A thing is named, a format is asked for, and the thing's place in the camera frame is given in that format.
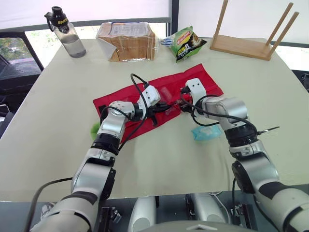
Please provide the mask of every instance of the blue plastic packet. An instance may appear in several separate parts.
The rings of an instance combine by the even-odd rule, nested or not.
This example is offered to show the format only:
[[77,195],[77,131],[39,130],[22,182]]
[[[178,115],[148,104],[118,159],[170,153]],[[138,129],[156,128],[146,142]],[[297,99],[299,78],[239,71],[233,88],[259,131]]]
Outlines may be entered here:
[[211,127],[196,127],[195,129],[191,130],[193,133],[193,137],[195,141],[207,141],[214,138],[219,137],[222,132],[218,125],[213,125]]

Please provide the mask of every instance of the wooden base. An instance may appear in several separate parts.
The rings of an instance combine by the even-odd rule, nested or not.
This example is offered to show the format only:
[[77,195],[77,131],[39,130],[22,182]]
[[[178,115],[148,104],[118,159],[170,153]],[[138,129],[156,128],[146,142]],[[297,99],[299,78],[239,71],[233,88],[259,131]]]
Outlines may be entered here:
[[268,56],[271,50],[269,45],[225,35],[218,35],[215,44],[212,44],[210,49],[263,60],[271,58]]

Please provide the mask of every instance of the water bottle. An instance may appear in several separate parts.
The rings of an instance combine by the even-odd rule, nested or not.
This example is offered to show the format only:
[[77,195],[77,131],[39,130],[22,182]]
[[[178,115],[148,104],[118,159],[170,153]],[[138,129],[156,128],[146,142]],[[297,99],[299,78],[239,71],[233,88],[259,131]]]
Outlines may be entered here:
[[47,18],[49,29],[56,34],[71,57],[84,56],[86,49],[75,31],[74,25],[68,21],[61,7],[53,6],[52,11],[52,13],[48,12],[44,15]]

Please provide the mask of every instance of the red cloth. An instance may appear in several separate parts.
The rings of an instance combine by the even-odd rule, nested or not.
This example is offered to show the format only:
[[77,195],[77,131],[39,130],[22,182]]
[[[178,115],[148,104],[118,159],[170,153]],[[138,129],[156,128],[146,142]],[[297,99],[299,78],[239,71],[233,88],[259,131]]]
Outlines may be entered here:
[[[198,78],[206,89],[207,94],[222,95],[222,90],[217,86],[214,80],[204,70],[202,64],[198,64],[185,72],[177,73],[174,75],[164,76],[153,81],[149,81],[149,84],[154,86],[161,96],[161,101],[166,102],[168,105],[173,105],[170,109],[165,112],[155,114],[158,125],[153,126],[153,122],[150,118],[146,119],[141,128],[139,128],[131,137],[131,139],[144,134],[158,126],[163,125],[167,121],[178,116],[181,111],[176,104],[176,101],[180,99],[180,89],[185,87],[187,80]],[[144,90],[142,84],[138,84],[141,90]],[[93,103],[100,115],[99,107],[103,105],[109,105],[113,101],[124,101],[136,103],[140,98],[140,94],[136,90],[134,85],[125,87],[119,91],[111,93],[101,98],[93,100]],[[129,121],[126,123],[126,130],[123,136],[125,139],[138,125],[140,122]]]

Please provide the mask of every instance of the wooden leg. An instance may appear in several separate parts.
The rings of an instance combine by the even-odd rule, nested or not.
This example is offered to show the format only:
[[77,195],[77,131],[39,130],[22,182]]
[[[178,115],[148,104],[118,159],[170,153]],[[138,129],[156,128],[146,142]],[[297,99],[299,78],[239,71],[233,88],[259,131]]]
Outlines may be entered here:
[[285,34],[288,32],[288,30],[290,29],[291,25],[294,23],[294,21],[295,21],[295,19],[297,18],[298,15],[299,15],[299,12],[294,12],[290,21],[288,22],[288,24],[283,29],[282,33],[280,34],[280,36],[277,39],[277,41],[275,42],[274,46],[272,47],[272,49],[268,53],[267,57],[270,57],[275,52],[277,46],[280,44],[281,40],[284,38]]
[[278,24],[276,25],[274,31],[272,32],[272,34],[270,35],[269,39],[266,42],[266,46],[268,46],[271,42],[271,40],[274,38],[275,34],[277,33],[279,27],[281,26],[282,22],[284,21],[285,17],[288,15],[291,7],[293,6],[293,3],[289,3],[288,6],[286,7],[285,11],[283,12],[283,15],[281,16]]
[[219,21],[218,21],[218,24],[217,24],[217,29],[216,29],[216,32],[213,36],[211,46],[214,46],[214,44],[216,43],[217,36],[219,34],[219,30],[220,30],[220,27],[221,27],[221,24],[222,24],[223,16],[224,16],[224,13],[225,13],[225,10],[226,10],[226,6],[227,6],[227,0],[223,0],[221,12],[220,12],[220,17],[219,17]]

